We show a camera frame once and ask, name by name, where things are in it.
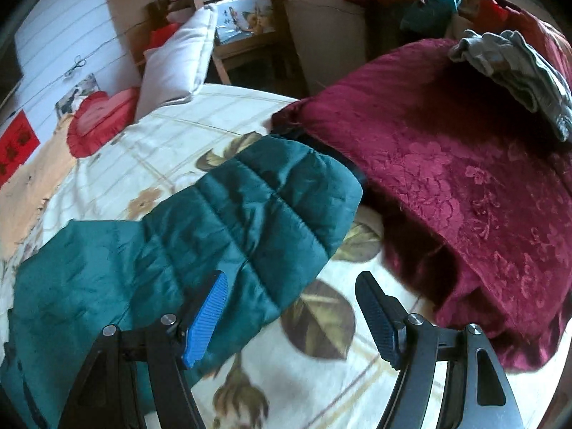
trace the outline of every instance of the red velvet cloth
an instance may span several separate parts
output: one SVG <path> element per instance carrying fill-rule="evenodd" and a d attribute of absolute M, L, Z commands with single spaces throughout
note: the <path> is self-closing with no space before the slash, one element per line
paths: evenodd
<path fill-rule="evenodd" d="M 454 40 L 406 45 L 275 114 L 368 177 L 386 261 L 436 303 L 441 326 L 479 323 L 507 368 L 535 369 L 572 315 L 572 154 L 547 121 L 468 63 Z"/>
<path fill-rule="evenodd" d="M 0 137 L 0 187 L 39 146 L 24 111 L 20 111 Z"/>
<path fill-rule="evenodd" d="M 105 92 L 87 97 L 74 114 L 68 129 L 72 156 L 93 155 L 135 118 L 139 89 L 130 88 L 109 98 Z"/>

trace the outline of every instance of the painting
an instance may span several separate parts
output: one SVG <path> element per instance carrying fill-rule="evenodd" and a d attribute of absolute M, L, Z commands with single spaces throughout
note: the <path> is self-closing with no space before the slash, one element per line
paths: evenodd
<path fill-rule="evenodd" d="M 99 86 L 97 85 L 95 76 L 90 74 L 55 104 L 55 111 L 58 114 L 58 120 L 66 114 L 75 113 L 81 102 L 97 91 L 99 91 Z"/>
<path fill-rule="evenodd" d="M 220 44 L 276 30 L 271 0 L 222 0 L 217 6 L 216 34 Z"/>

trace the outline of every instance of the wooden chair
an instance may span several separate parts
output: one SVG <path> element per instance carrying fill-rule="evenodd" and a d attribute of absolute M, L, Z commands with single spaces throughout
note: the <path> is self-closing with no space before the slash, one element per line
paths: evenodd
<path fill-rule="evenodd" d="M 222 0 L 192 0 L 195 9 Z M 231 85 L 229 70 L 256 59 L 271 62 L 276 93 L 295 98 L 308 96 L 308 86 L 292 39 L 283 0 L 271 0 L 275 32 L 254 35 L 227 44 L 215 44 L 212 62 L 223 84 Z"/>

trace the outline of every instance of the floral bedspread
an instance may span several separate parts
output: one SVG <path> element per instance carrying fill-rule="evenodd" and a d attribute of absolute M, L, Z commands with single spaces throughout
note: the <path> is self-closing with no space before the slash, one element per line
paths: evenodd
<path fill-rule="evenodd" d="M 2 343 L 8 339 L 6 313 L 17 266 L 70 219 L 138 220 L 266 134 L 270 116 L 291 101 L 206 85 L 190 104 L 160 108 L 96 155 L 79 160 L 2 271 Z M 361 207 L 318 279 L 280 319 L 193 388 L 207 428 L 377 427 L 397 372 L 379 357 L 360 313 L 354 294 L 357 275 L 371 271 L 408 312 L 431 318 L 429 302 L 405 289 L 384 268 L 382 240 L 381 218 Z M 537 427 L 550 403 L 570 338 L 568 328 L 557 354 L 539 371 L 509 376 L 527 429 Z M 445 370 L 439 363 L 424 428 L 437 424 Z M 159 427 L 156 414 L 146 419 L 150 428 Z"/>

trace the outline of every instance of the green puffer jacket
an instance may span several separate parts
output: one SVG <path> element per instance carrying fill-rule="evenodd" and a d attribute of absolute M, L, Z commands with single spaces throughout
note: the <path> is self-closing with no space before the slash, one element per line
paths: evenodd
<path fill-rule="evenodd" d="M 56 427 L 99 331 L 148 325 L 218 269 L 230 294 L 190 385 L 314 280 L 350 229 L 361 186 L 295 141 L 262 138 L 140 222 L 70 221 L 19 268 L 2 385 L 29 427 Z M 139 399 L 153 399 L 146 366 Z"/>

